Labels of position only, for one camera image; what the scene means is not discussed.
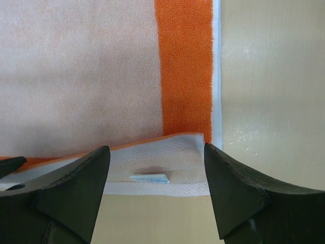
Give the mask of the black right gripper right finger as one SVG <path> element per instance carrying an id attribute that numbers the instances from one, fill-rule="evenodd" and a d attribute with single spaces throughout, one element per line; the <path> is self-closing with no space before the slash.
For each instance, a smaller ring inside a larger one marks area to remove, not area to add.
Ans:
<path id="1" fill-rule="evenodd" d="M 210 143 L 204 164 L 225 243 L 324 243 L 324 191 L 272 178 Z"/>

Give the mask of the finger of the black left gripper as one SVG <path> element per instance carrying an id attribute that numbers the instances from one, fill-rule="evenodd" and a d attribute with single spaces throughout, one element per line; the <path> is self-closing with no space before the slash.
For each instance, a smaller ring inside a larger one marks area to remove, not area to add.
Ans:
<path id="1" fill-rule="evenodd" d="M 3 178 L 19 169 L 27 162 L 25 157 L 14 157 L 0 160 L 0 178 Z"/>

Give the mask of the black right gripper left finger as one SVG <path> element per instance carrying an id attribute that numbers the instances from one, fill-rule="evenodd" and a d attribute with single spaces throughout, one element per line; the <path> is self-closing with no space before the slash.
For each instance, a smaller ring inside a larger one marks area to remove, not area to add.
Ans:
<path id="1" fill-rule="evenodd" d="M 1 243 L 90 243 L 109 166 L 102 146 L 1 191 Z"/>

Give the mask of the orange and white towel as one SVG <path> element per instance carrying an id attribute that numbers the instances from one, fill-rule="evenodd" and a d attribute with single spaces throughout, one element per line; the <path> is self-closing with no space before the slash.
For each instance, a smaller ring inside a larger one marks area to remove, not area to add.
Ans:
<path id="1" fill-rule="evenodd" d="M 209 195 L 220 1 L 1 1 L 1 188 L 111 149 L 109 195 Z"/>

